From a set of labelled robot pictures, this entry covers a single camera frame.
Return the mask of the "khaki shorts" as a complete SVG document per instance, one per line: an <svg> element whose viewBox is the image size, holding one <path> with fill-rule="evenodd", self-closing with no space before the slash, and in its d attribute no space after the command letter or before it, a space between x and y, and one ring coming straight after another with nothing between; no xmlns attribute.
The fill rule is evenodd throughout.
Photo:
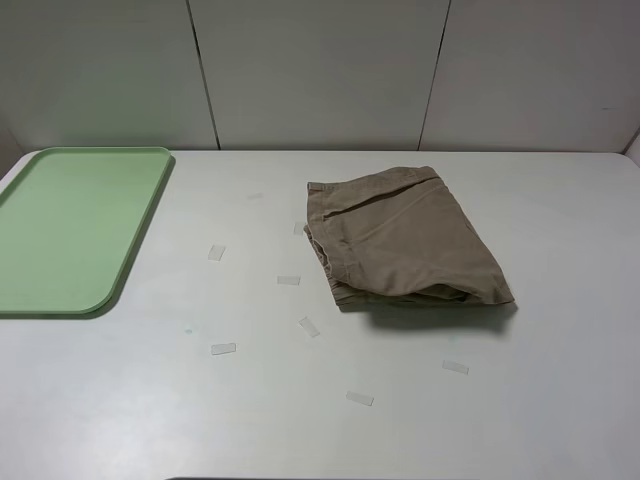
<svg viewBox="0 0 640 480"><path fill-rule="evenodd" d="M339 308L515 300L498 261L428 166L308 183L304 232Z"/></svg>

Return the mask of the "green plastic tray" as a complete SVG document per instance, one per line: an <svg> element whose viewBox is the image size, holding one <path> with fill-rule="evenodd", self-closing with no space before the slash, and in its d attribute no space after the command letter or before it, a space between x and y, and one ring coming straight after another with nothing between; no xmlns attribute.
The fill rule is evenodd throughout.
<svg viewBox="0 0 640 480"><path fill-rule="evenodd" d="M172 168L162 147L58 147L1 193L1 313L90 314L122 283Z"/></svg>

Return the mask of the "clear tape strip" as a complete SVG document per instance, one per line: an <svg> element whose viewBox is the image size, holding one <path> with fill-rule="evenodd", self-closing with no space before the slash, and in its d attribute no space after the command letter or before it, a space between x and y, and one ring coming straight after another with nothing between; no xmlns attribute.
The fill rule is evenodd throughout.
<svg viewBox="0 0 640 480"><path fill-rule="evenodd" d="M209 261L219 262L222 259L225 250L226 247L223 245L213 245L208 252L207 259Z"/></svg>
<svg viewBox="0 0 640 480"><path fill-rule="evenodd" d="M458 362L454 362L454 361L450 361L450 360L444 360L442 362L442 368L449 370L449 371L453 371L456 373L460 373L463 375L468 375L469 374L469 367L464 365L464 364L460 364Z"/></svg>
<svg viewBox="0 0 640 480"><path fill-rule="evenodd" d="M360 394L357 392L353 392L353 391L347 391L346 392L346 398L349 401L361 404L361 405L365 405L365 406L372 406L373 402L374 402L374 398L368 395L364 395L364 394Z"/></svg>
<svg viewBox="0 0 640 480"><path fill-rule="evenodd" d="M235 343L214 344L211 346L211 354L213 356L234 353L237 350Z"/></svg>
<svg viewBox="0 0 640 480"><path fill-rule="evenodd" d="M300 327L304 330L304 332L311 338L315 338L320 335L320 331L315 326L315 324L311 321L310 318L304 317L299 321Z"/></svg>
<svg viewBox="0 0 640 480"><path fill-rule="evenodd" d="M298 286L300 284L300 276L278 276L277 283L281 285Z"/></svg>
<svg viewBox="0 0 640 480"><path fill-rule="evenodd" d="M295 235L302 236L305 234L306 223L305 222L296 222L294 225L293 233Z"/></svg>

